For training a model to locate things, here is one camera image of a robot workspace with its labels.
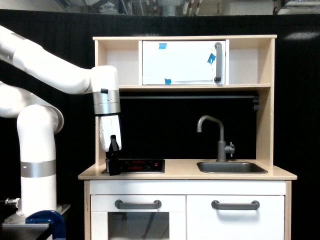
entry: faucet handle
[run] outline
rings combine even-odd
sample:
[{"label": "faucet handle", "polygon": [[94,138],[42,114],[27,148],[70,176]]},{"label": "faucet handle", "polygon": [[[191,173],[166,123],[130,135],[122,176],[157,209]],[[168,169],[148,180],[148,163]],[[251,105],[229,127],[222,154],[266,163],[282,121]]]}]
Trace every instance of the faucet handle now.
[{"label": "faucet handle", "polygon": [[232,141],[230,142],[230,147],[231,147],[230,157],[233,157],[233,154],[235,153],[235,145],[232,144]]},{"label": "faucet handle", "polygon": [[230,154],[230,157],[233,156],[235,153],[235,146],[232,144],[232,141],[230,142],[229,146],[225,146],[225,153]]}]

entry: oven door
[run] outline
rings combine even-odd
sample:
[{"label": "oven door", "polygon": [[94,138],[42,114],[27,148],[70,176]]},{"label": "oven door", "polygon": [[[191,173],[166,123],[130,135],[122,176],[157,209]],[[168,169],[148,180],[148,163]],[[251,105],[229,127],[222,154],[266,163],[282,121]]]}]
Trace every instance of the oven door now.
[{"label": "oven door", "polygon": [[92,240],[185,240],[185,195],[92,195]]}]

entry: blue clamp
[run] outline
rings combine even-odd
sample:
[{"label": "blue clamp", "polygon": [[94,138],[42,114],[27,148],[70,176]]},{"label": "blue clamp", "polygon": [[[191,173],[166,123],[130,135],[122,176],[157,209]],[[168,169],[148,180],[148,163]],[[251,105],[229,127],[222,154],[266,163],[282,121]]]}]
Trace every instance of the blue clamp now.
[{"label": "blue clamp", "polygon": [[54,210],[38,211],[25,219],[26,224],[50,223],[53,240],[66,240],[65,220],[60,213]]}]

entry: drawer handle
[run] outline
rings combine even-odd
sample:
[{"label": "drawer handle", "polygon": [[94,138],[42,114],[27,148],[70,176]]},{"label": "drawer handle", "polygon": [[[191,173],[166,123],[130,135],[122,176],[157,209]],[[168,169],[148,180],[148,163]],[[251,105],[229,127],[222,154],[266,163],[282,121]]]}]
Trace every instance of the drawer handle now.
[{"label": "drawer handle", "polygon": [[161,201],[155,200],[153,203],[133,203],[133,202],[123,202],[117,200],[114,202],[117,209],[159,209],[161,208]]},{"label": "drawer handle", "polygon": [[215,70],[215,78],[214,83],[219,84],[222,79],[222,44],[217,42],[214,45],[216,49],[216,70]]},{"label": "drawer handle", "polygon": [[214,200],[211,206],[217,210],[258,210],[260,203],[256,200],[251,203],[220,203]]}]

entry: gray faucet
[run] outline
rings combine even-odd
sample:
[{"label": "gray faucet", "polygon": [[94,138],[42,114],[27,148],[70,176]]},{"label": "gray faucet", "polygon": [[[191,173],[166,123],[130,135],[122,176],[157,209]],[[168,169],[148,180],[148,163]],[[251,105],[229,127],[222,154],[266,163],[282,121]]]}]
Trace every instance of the gray faucet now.
[{"label": "gray faucet", "polygon": [[200,117],[200,119],[198,121],[198,124],[196,126],[196,132],[197,133],[201,133],[202,132],[202,123],[205,120],[209,120],[211,122],[215,122],[215,123],[219,124],[219,127],[220,127],[220,140],[218,141],[218,156],[217,156],[216,162],[227,163],[228,160],[227,160],[226,154],[231,154],[231,157],[232,157],[232,154],[235,153],[235,146],[232,144],[232,142],[230,142],[230,145],[227,146],[227,143],[224,140],[224,138],[225,138],[224,125],[219,119],[216,119],[216,118],[214,118],[212,116],[204,115],[204,116]]}]

